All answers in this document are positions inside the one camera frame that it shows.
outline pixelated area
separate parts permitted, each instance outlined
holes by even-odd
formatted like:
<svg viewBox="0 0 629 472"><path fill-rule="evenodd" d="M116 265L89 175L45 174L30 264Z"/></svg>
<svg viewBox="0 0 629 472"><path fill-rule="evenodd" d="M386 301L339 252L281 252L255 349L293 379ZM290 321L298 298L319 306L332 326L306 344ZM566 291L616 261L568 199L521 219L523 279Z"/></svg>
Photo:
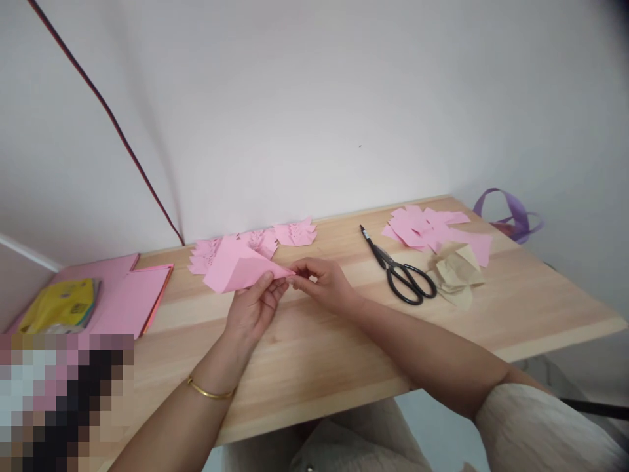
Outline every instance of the pixelated area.
<svg viewBox="0 0 629 472"><path fill-rule="evenodd" d="M0 470L95 471L133 419L133 336L0 335Z"/></svg>

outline right hand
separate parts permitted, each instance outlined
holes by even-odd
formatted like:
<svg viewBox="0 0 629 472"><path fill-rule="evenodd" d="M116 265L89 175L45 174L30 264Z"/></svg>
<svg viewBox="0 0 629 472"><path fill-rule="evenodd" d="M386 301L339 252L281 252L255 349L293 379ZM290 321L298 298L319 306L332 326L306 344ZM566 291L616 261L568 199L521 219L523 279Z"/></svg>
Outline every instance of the right hand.
<svg viewBox="0 0 629 472"><path fill-rule="evenodd" d="M349 284L337 262L304 258L293 262L289 268L297 275L289 275L286 282L337 315L356 311L364 301ZM311 276L316 277L316 282L310 280Z"/></svg>

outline gold bracelet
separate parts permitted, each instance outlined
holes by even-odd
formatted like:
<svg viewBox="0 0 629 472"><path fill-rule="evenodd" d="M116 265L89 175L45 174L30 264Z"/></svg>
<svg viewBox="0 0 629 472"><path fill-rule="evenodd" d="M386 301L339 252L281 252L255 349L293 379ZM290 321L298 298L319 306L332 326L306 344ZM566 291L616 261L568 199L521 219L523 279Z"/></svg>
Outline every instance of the gold bracelet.
<svg viewBox="0 0 629 472"><path fill-rule="evenodd" d="M194 390L198 391L201 395L205 395L208 398L214 399L214 400L224 400L224 399L228 399L229 397L231 397L234 392L236 391L236 389L234 388L234 390L232 390L229 393L223 393L222 395L214 395L213 393L209 393L206 392L204 389L202 389L201 387L199 387L197 384L195 384L192 381L192 375L188 376L188 385L190 385Z"/></svg>

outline scissors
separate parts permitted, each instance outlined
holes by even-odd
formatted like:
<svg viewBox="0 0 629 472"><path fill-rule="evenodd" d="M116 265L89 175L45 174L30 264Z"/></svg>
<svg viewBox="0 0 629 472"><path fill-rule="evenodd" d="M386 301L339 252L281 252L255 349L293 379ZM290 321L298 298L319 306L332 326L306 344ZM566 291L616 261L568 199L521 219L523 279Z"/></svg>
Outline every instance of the scissors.
<svg viewBox="0 0 629 472"><path fill-rule="evenodd" d="M373 243L372 239L369 237L367 231L365 231L365 228L363 228L362 225L360 225L360 230L362 232L362 235L365 236L365 239L369 243L369 247L372 249L373 255L378 261L378 264L380 264L380 267L387 271L387 280L389 281L389 286L391 287L391 290L393 290L393 293L395 293L400 299L410 305L421 305L424 301L424 298L435 298L437 296L436 285L424 271L421 271L409 264L400 264L399 262L395 262L391 258L391 256L389 256L385 252L384 249L382 249L380 246L376 246ZM401 270L406 278L397 273L396 269ZM426 280L426 282L428 282L428 285L430 286L429 294L424 292L424 290L421 289L417 282L415 282L415 279L413 278L413 275L410 273L410 271L420 274L420 276L422 276ZM397 287L395 287L395 284L393 283L394 276L400 282L406 285L408 289L415 294L415 296L417 296L416 300L406 298L403 294L400 293L400 291L397 289Z"/></svg>

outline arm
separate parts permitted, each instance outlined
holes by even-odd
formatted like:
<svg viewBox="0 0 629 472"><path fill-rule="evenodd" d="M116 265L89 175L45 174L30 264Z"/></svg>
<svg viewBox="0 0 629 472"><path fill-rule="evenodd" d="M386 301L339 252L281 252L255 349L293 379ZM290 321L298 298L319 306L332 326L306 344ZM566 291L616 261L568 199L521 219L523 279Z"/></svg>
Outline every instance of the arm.
<svg viewBox="0 0 629 472"><path fill-rule="evenodd" d="M306 258L291 265L287 281L330 311L353 322L418 386L473 420L493 388L534 379L486 349L450 331L361 297L335 262Z"/></svg>
<svg viewBox="0 0 629 472"><path fill-rule="evenodd" d="M192 371L194 383L219 395L238 385L251 354L288 288L270 272L235 292L225 332ZM182 382L144 423L111 466L112 471L200 471L229 409L231 398L205 397Z"/></svg>

